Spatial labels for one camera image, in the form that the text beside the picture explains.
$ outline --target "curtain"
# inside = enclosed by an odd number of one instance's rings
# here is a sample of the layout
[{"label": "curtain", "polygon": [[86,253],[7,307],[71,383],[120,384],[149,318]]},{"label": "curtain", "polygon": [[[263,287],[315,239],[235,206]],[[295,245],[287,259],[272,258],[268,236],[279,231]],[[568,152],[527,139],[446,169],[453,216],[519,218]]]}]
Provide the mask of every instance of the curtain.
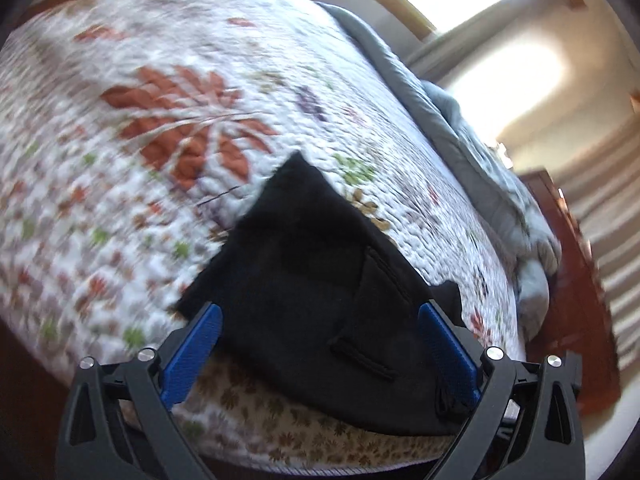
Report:
[{"label": "curtain", "polygon": [[640,354],[640,116],[554,178],[591,244],[620,369]]},{"label": "curtain", "polygon": [[405,61],[418,78],[441,81],[459,63],[516,20],[530,19],[562,0],[501,0],[470,20],[438,35],[429,35],[425,45]]}]

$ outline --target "light blue comforter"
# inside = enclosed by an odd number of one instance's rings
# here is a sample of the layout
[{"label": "light blue comforter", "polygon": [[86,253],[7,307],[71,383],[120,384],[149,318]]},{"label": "light blue comforter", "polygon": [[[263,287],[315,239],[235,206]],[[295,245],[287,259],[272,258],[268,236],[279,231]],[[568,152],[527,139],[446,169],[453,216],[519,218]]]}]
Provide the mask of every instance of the light blue comforter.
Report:
[{"label": "light blue comforter", "polygon": [[482,218],[516,261],[514,290],[518,325],[535,336],[548,310],[546,276],[558,270],[559,241],[538,204],[464,120],[458,102],[444,90],[419,81],[360,18],[340,7],[321,5],[369,58],[398,100],[448,165]]}]

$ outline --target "wooden headboard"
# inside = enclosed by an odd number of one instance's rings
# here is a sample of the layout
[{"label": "wooden headboard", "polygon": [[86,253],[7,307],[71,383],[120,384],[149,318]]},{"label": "wooden headboard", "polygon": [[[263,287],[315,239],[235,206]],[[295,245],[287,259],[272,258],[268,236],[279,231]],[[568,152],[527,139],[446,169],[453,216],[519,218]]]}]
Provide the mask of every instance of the wooden headboard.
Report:
[{"label": "wooden headboard", "polygon": [[549,280],[550,304],[538,335],[527,344],[527,359],[572,350],[582,355],[582,415],[608,408],[620,398],[620,375],[611,316],[589,246],[545,170],[520,176],[562,244],[562,262]]}]

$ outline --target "blue blanket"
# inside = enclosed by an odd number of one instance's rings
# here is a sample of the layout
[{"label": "blue blanket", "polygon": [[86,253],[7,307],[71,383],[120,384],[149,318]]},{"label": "blue blanket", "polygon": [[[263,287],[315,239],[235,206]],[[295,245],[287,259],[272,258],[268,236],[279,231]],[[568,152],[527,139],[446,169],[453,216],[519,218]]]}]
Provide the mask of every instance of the blue blanket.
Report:
[{"label": "blue blanket", "polygon": [[360,18],[340,7],[319,4],[350,35],[465,189],[472,204],[513,256],[518,325],[535,336],[548,310],[546,276],[558,270],[559,241],[531,193],[476,136],[458,102],[415,75]]}]

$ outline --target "metal pin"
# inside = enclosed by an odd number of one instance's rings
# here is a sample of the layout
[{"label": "metal pin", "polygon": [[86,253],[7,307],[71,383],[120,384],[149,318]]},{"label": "metal pin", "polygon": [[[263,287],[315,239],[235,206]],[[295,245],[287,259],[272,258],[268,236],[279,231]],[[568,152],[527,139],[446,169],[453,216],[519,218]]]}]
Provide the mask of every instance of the metal pin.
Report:
[{"label": "metal pin", "polygon": [[156,357],[156,351],[153,348],[143,348],[138,352],[139,361],[151,361],[154,357]]},{"label": "metal pin", "polygon": [[550,355],[546,358],[546,362],[552,365],[553,368],[558,368],[562,365],[562,359],[557,355]]},{"label": "metal pin", "polygon": [[82,370],[88,370],[93,365],[95,365],[95,359],[93,357],[83,357],[80,360],[80,367]]},{"label": "metal pin", "polygon": [[489,348],[486,349],[486,355],[489,359],[499,361],[504,357],[504,352],[497,346],[489,346]]}]

